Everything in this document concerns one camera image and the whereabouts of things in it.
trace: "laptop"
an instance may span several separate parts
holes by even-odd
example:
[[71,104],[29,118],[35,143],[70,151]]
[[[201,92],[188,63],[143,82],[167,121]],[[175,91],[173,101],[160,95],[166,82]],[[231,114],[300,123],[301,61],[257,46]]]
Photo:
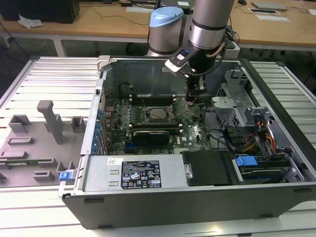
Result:
[[258,9],[269,9],[269,10],[280,10],[287,11],[288,8],[280,3],[274,2],[261,2],[261,1],[252,1],[252,5],[254,5]]

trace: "desk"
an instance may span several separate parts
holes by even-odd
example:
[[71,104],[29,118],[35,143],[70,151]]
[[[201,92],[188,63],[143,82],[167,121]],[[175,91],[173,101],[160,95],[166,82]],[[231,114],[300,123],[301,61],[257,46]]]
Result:
[[[316,9],[316,2],[263,1],[279,2],[287,7],[297,7],[303,11],[305,9]],[[248,8],[255,8],[251,4],[251,0],[248,0],[246,6],[235,1],[231,14],[233,29],[240,36],[241,48],[316,51],[316,16],[310,13],[302,13],[300,10],[293,8],[280,14],[291,22],[262,21],[256,14],[243,12],[250,12]]]
[[[316,9],[316,2],[293,0],[264,0],[280,2],[288,7],[300,9]],[[17,38],[40,38],[54,41],[58,56],[66,56],[62,40],[90,40],[145,43],[148,35],[148,25],[137,25],[121,17],[123,16],[140,24],[150,21],[150,13],[126,12],[120,5],[103,7],[84,7],[81,4],[80,13],[73,24],[44,22],[43,27],[27,29],[17,22],[1,21],[3,25]],[[254,8],[251,0],[243,6],[235,1],[232,10],[233,28],[240,36],[240,46],[244,48],[280,49],[316,51],[316,16],[304,14],[298,9],[290,9],[281,15],[287,15],[291,22],[262,21],[256,14],[246,14],[248,8]],[[0,28],[0,37],[8,34]]]
[[[102,16],[116,17],[101,19],[94,9]],[[144,25],[138,25],[117,16],[122,16]],[[126,12],[126,7],[121,7],[120,5],[93,6],[92,8],[88,4],[80,4],[80,13],[72,24],[43,22],[43,27],[27,29],[16,21],[1,20],[4,27],[13,37],[53,40],[59,57],[67,55],[63,48],[62,40],[145,43],[149,30],[149,21],[150,13]],[[9,37],[1,27],[0,37]],[[2,39],[2,42],[4,42],[5,46],[9,46],[5,40]]]

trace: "warning label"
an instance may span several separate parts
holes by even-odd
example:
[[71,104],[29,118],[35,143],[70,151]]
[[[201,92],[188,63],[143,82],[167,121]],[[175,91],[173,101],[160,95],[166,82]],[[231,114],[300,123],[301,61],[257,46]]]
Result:
[[161,188],[159,161],[122,162],[123,189]]

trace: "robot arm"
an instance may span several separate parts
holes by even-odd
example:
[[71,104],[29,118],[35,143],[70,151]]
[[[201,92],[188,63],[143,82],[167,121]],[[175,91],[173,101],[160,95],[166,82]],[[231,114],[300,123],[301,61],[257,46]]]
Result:
[[[165,63],[170,71],[186,77],[187,101],[205,92],[205,75],[215,68],[216,56],[225,53],[224,35],[234,0],[197,0],[194,8],[188,43]],[[191,72],[182,70],[189,63]]]

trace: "white cable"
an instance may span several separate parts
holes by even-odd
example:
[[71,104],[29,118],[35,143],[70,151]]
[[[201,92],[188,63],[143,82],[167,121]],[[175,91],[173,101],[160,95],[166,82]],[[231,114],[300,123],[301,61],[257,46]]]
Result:
[[45,44],[46,44],[46,39],[44,39],[44,43],[43,43],[40,47],[38,47],[38,48],[36,48],[36,49],[33,49],[31,52],[28,52],[27,55],[29,55],[30,53],[33,53],[34,51],[36,51],[36,50],[38,50],[38,49],[40,49],[40,48],[43,48]]

